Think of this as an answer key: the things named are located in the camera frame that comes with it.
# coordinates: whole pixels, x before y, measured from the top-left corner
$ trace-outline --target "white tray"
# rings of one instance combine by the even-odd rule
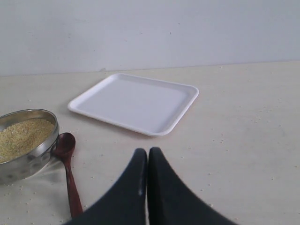
[[[74,100],[69,110],[149,136],[170,133],[199,94],[196,87],[114,74]]]

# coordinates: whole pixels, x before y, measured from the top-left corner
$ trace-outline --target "table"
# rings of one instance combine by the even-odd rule
[[[118,179],[134,150],[159,146],[207,204],[241,225],[300,222],[300,61],[124,71],[196,86],[175,129],[147,137],[70,112],[67,104],[115,72],[0,77],[0,114],[42,108],[77,139],[73,174],[84,208]],[[65,171],[0,186],[0,224],[58,225],[69,217]]]

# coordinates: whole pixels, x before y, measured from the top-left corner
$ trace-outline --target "stainless steel bowl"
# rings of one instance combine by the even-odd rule
[[[54,125],[52,133],[39,146],[29,153],[11,161],[0,163],[0,184],[8,184],[35,174],[50,160],[51,152],[58,144],[59,125],[56,116],[43,109],[27,109],[12,112],[0,117],[0,131],[29,119],[45,119]]]

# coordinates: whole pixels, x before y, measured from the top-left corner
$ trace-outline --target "black object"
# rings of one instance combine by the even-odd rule
[[[112,188],[66,225],[144,225],[147,153],[136,149]]]
[[[145,150],[135,150],[113,187],[66,225],[145,225],[147,176],[150,225],[236,225],[186,187],[160,148],[150,149],[148,165]]]

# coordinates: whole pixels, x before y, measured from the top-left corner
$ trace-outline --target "bowl rim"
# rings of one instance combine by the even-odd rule
[[[13,115],[13,114],[22,113],[22,112],[31,112],[31,111],[42,111],[42,112],[45,112],[45,113],[50,114],[50,115],[54,118],[54,121],[55,121],[54,128],[53,128],[52,132],[51,132],[51,133],[47,136],[47,138],[46,138],[42,143],[40,143],[37,147],[31,149],[29,152],[27,152],[27,153],[24,154],[24,155],[21,155],[21,156],[18,156],[18,157],[16,157],[16,158],[12,159],[12,160],[9,160],[9,161],[0,163],[0,166],[2,166],[2,165],[7,165],[7,164],[9,164],[9,163],[11,163],[11,162],[17,161],[18,159],[20,159],[20,158],[22,158],[22,157],[26,157],[26,156],[30,155],[30,153],[32,153],[32,152],[34,152],[35,150],[37,150],[42,144],[44,144],[47,140],[49,140],[49,137],[53,136],[55,133],[58,133],[58,136],[59,136],[59,125],[58,125],[58,120],[57,120],[57,118],[56,118],[56,116],[55,116],[55,114],[54,114],[53,112],[51,112],[51,111],[49,111],[49,110],[46,110],[46,109],[23,109],[23,110],[18,110],[18,111],[10,112],[10,113],[8,113],[8,114],[5,114],[5,115],[3,115],[3,116],[0,116],[0,119],[5,118],[5,117],[10,116],[10,115]],[[48,146],[48,147],[45,149],[44,152],[46,152],[46,151],[51,147],[51,145]]]

